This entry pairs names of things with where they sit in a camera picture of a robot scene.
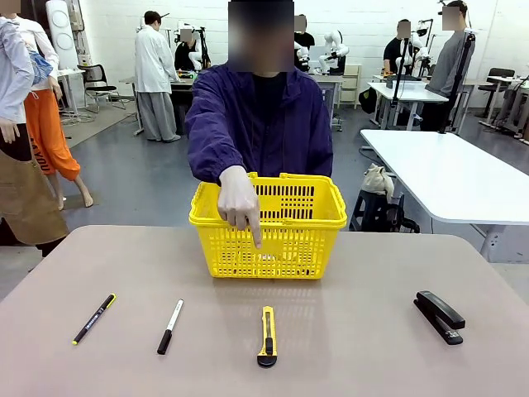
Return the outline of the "person's right hand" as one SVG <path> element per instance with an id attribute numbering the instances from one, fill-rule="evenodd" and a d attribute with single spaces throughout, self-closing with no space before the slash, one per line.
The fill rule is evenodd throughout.
<path id="1" fill-rule="evenodd" d="M 240 165 L 226 168 L 219 175 L 217 209 L 223 220 L 239 231 L 250 229 L 257 249 L 261 248 L 260 204 L 254 185 Z"/>

